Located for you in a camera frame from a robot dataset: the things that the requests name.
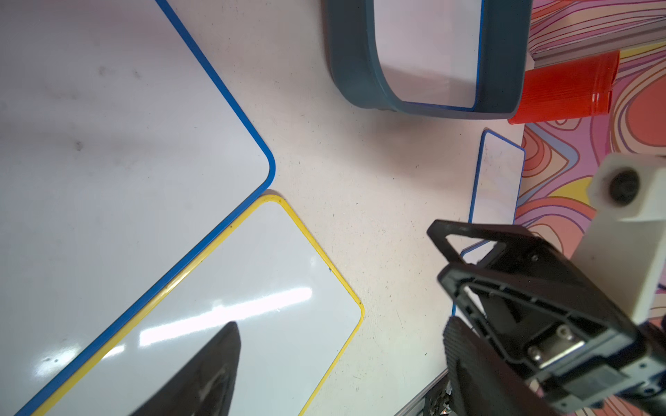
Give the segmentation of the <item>yellow-framed whiteboard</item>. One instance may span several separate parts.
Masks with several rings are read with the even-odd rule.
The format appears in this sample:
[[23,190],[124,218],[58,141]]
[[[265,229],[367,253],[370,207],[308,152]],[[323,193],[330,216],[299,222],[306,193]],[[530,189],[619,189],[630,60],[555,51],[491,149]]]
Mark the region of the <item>yellow-framed whiteboard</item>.
[[241,351],[233,415],[302,415],[364,306],[285,199],[260,197],[121,330],[48,415],[128,415],[229,322]]

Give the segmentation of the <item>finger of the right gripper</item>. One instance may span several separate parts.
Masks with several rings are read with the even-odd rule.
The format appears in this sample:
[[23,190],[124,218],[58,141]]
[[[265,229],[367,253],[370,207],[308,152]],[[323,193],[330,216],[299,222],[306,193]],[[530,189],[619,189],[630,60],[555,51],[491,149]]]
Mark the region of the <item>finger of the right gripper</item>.
[[449,236],[470,237],[519,247],[529,247],[538,240],[525,227],[519,225],[479,225],[442,219],[435,220],[428,227],[427,235],[447,260],[462,260],[461,254],[447,240]]

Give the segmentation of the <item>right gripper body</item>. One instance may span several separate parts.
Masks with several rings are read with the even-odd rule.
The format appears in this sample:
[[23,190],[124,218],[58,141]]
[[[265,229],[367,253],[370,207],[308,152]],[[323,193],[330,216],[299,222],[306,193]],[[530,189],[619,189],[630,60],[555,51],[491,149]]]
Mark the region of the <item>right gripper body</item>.
[[458,318],[556,414],[612,396],[663,413],[664,327],[635,324],[570,258],[537,239],[519,247],[449,236],[462,260],[447,260],[438,280]]

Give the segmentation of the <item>teal plastic storage box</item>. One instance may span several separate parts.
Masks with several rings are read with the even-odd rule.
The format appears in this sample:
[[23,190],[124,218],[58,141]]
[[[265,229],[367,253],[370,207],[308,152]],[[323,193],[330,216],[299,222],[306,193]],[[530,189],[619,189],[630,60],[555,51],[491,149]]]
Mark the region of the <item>teal plastic storage box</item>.
[[344,98],[361,109],[463,120],[507,120],[520,104],[532,15],[530,1],[484,2],[477,101],[455,109],[399,100],[376,50],[374,1],[325,1],[331,76]]

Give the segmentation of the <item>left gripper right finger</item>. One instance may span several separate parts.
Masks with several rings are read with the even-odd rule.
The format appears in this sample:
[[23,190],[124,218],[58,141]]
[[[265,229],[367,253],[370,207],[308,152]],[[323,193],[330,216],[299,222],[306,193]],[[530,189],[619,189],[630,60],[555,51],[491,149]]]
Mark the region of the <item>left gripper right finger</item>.
[[456,414],[556,414],[463,320],[449,319],[443,343]]

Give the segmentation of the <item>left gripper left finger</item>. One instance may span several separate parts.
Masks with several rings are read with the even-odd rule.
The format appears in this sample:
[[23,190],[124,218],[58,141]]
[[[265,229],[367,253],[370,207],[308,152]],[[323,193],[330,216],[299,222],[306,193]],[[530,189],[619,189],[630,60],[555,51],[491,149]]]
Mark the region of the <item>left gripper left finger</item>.
[[229,414],[240,352],[238,325],[229,322],[134,414]]

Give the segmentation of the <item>smudged blue-framed whiteboard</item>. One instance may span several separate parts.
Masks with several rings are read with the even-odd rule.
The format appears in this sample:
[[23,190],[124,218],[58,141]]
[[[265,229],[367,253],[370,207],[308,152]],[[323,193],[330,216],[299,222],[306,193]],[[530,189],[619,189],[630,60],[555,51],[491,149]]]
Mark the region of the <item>smudged blue-framed whiteboard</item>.
[[374,1],[376,50],[388,87],[403,102],[473,109],[482,0]]

